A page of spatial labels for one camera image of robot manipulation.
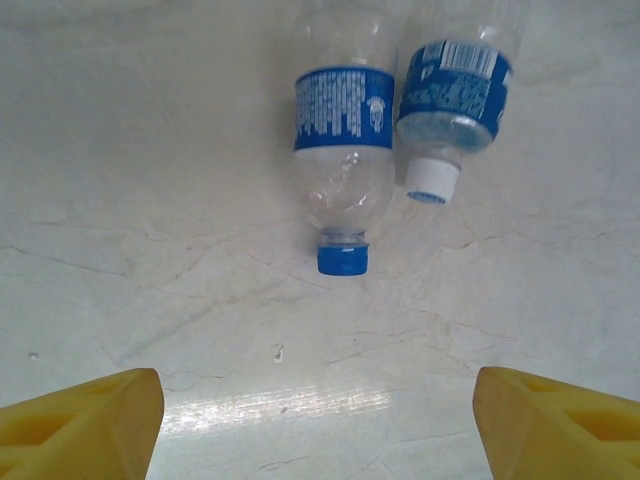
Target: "empty water bottle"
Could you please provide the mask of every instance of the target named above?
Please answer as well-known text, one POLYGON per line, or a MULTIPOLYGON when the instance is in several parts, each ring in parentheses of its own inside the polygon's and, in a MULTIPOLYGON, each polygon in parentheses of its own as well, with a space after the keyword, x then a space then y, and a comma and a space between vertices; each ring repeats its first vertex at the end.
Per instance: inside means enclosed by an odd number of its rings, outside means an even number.
POLYGON ((461 159, 498 135, 530 0, 443 0, 407 73, 397 129, 412 156, 408 195, 451 200, 461 159))
POLYGON ((306 0, 295 24, 294 171, 326 275, 366 273, 391 197, 396 27, 385 0, 306 0))

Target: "bottle body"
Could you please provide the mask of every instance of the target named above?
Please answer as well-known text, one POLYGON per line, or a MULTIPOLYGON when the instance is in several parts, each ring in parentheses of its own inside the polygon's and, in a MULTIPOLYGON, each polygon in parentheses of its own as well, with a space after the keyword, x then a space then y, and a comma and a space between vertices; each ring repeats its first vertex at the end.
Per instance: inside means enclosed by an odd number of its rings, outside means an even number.
POLYGON ((409 66, 397 122, 400 138, 423 164, 410 162, 411 197, 448 202, 457 176, 445 175, 442 162, 459 172, 464 155, 486 149, 497 137, 528 6, 529 0, 448 0, 431 10, 409 66), (430 160, 433 168, 426 168, 430 160), (432 177, 444 175, 449 184, 433 196, 419 195, 422 183, 437 183, 419 175, 428 170, 432 177))
POLYGON ((396 44, 384 0, 307 0, 296 22, 294 178, 321 273, 366 271, 365 232, 391 198, 396 44))

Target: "marble floor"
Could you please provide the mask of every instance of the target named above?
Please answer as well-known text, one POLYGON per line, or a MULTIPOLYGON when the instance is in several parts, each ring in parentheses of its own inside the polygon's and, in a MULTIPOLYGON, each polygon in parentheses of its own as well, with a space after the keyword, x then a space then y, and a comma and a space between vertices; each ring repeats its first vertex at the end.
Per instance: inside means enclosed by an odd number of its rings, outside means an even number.
POLYGON ((534 0, 500 137, 351 279, 287 176, 298 3, 2 2, 0 405, 153 367, 151 480, 487 480, 481 366, 640 399, 640 3, 534 0))

